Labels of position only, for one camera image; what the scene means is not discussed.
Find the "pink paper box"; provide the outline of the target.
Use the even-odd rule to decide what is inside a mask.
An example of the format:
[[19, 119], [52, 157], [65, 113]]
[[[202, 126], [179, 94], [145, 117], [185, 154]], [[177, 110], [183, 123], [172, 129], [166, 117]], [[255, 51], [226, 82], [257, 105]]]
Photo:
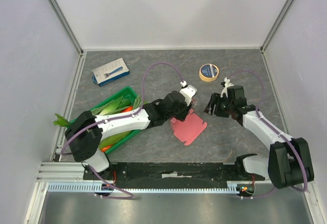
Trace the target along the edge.
[[191, 109], [184, 121], [172, 118], [170, 120], [170, 126], [174, 136], [185, 146], [189, 146], [206, 129], [207, 122], [204, 122], [203, 119]]

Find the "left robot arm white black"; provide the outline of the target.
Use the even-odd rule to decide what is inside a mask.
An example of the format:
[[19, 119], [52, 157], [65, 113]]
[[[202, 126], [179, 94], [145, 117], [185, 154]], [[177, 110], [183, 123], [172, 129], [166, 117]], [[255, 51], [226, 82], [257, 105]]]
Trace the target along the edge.
[[184, 121], [192, 108], [195, 94], [196, 90], [187, 86], [143, 105], [140, 110], [97, 116], [90, 111], [83, 112], [65, 132], [73, 159], [90, 165], [101, 180], [108, 179], [112, 167], [105, 153], [99, 149], [103, 139], [127, 131], [162, 126], [171, 118]]

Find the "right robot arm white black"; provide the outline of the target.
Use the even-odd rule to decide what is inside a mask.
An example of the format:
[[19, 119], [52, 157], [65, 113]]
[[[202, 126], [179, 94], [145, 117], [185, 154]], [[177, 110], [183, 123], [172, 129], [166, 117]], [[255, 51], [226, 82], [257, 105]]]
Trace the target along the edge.
[[238, 156], [234, 174], [245, 180], [253, 174], [271, 181], [277, 189], [302, 184], [306, 191], [314, 180], [310, 149], [303, 138], [294, 138], [273, 125], [256, 107], [249, 105], [243, 86], [222, 82], [221, 93], [212, 93], [204, 112], [237, 121], [254, 134], [268, 149], [269, 156], [257, 154]]

